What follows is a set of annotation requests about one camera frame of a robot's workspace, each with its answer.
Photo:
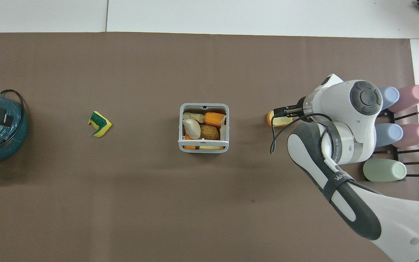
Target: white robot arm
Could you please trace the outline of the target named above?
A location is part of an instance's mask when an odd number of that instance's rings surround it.
[[[332,74],[297,108],[287,107],[285,112],[321,113],[333,121],[309,117],[313,122],[299,124],[289,135],[287,149],[351,229],[393,261],[419,262],[419,202],[367,189],[338,166],[371,156],[376,143],[374,121],[381,106],[382,96],[370,82],[343,82]]]

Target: brown table surface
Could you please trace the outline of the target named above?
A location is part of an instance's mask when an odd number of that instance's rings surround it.
[[[27,104],[0,163],[3,261],[389,261],[293,164],[265,115],[330,73],[414,84],[409,40],[170,33],[0,33],[0,91]],[[177,145],[182,103],[225,103],[230,147]],[[92,136],[92,111],[112,123]],[[344,166],[363,181],[361,164]],[[370,183],[419,200],[419,178]]]

